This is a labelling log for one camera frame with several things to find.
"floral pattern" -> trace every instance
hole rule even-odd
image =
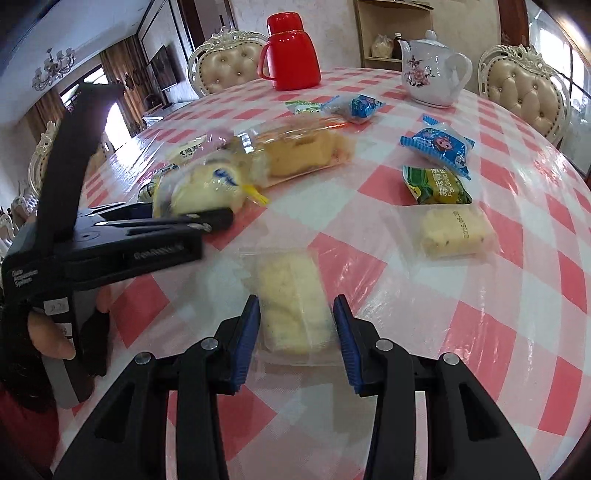
[[[425,68],[421,67],[422,60],[415,59],[414,55],[410,60],[407,60],[410,71],[405,75],[407,83],[412,87],[423,87],[429,85],[429,77],[435,75],[431,72],[431,67],[427,65]]]

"round table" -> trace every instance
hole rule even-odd
[[[236,131],[289,115],[284,102],[340,93],[385,102],[358,132],[352,164],[286,182],[249,204],[230,231],[207,238],[204,260],[112,285],[109,372],[84,405],[60,410],[56,461],[106,389],[141,351],[179,353],[238,315],[249,291],[240,249],[318,252],[328,298],[344,293],[353,313],[416,355],[456,352],[511,422],[541,476],[549,478],[591,415],[591,194],[568,161],[522,120],[463,91],[454,107],[414,103],[400,74],[336,68],[321,85],[276,92],[256,80],[197,100],[122,147],[85,185],[82,205],[135,201],[172,148],[211,127]],[[388,224],[414,203],[403,165],[428,166],[399,145],[423,113],[476,141],[470,195],[488,215],[501,251],[494,261],[425,264],[409,270]],[[236,397],[218,397],[232,479],[361,479],[375,399],[358,398],[342,366],[296,368],[254,362]],[[171,396],[167,459],[174,473]],[[424,402],[418,402],[418,416]],[[417,437],[424,477],[426,434]]]

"red thermos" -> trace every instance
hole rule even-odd
[[[269,40],[261,51],[259,77],[272,80],[275,90],[299,90],[320,83],[320,67],[312,40],[295,12],[282,12],[267,19]],[[268,77],[262,71],[268,59]]]

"cushioned chair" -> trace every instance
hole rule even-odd
[[[256,67],[266,42],[260,33],[222,28],[189,58],[193,90],[203,97],[257,79]]]
[[[47,159],[51,153],[53,147],[53,140],[57,135],[60,122],[47,122],[47,130],[41,134],[41,140],[31,157],[28,171],[28,181],[31,193],[38,199],[41,197],[41,186],[43,185],[43,177],[45,176],[45,170],[47,168]],[[86,167],[87,180],[99,167],[107,161],[107,159],[115,153],[113,144],[109,141],[107,134],[103,132],[100,137],[100,144],[96,150],[96,153],[91,156]]]
[[[487,50],[478,68],[480,95],[529,123],[552,144],[570,122],[569,90],[532,47],[498,45]]]

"plastic wrapper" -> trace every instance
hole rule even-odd
[[[486,258],[499,250],[499,241],[480,207],[471,205],[417,205],[395,211],[397,242],[407,259]]]
[[[369,120],[383,105],[382,102],[366,95],[344,94],[331,98],[322,104],[322,111],[328,115],[339,115],[354,124]]]
[[[401,145],[416,150],[428,160],[470,180],[467,158],[474,147],[474,140],[463,137],[446,123],[423,115],[430,125],[412,137],[400,137]]]
[[[387,35],[378,34],[371,45],[371,56],[379,59],[391,59],[394,51],[394,40]]]
[[[214,152],[226,145],[234,136],[232,130],[217,128],[175,148],[167,156],[166,161],[179,166]]]
[[[345,125],[336,116],[301,113],[250,128],[231,140],[224,151],[243,178],[255,186],[270,187],[349,162],[355,154],[355,140],[339,130]],[[202,161],[208,163],[211,158],[208,155]]]
[[[243,181],[239,168],[228,161],[228,152],[215,152],[219,161],[193,162],[162,178],[152,207],[153,217],[185,215],[229,207],[238,212],[247,196],[260,203],[265,197]]]
[[[419,205],[445,203],[467,205],[472,203],[459,178],[445,168],[402,168],[404,183]]]
[[[241,258],[261,305],[256,357],[280,365],[340,365],[335,321],[314,253],[241,252]]]
[[[305,100],[285,102],[285,106],[291,113],[318,113],[322,111],[322,103],[306,102]]]

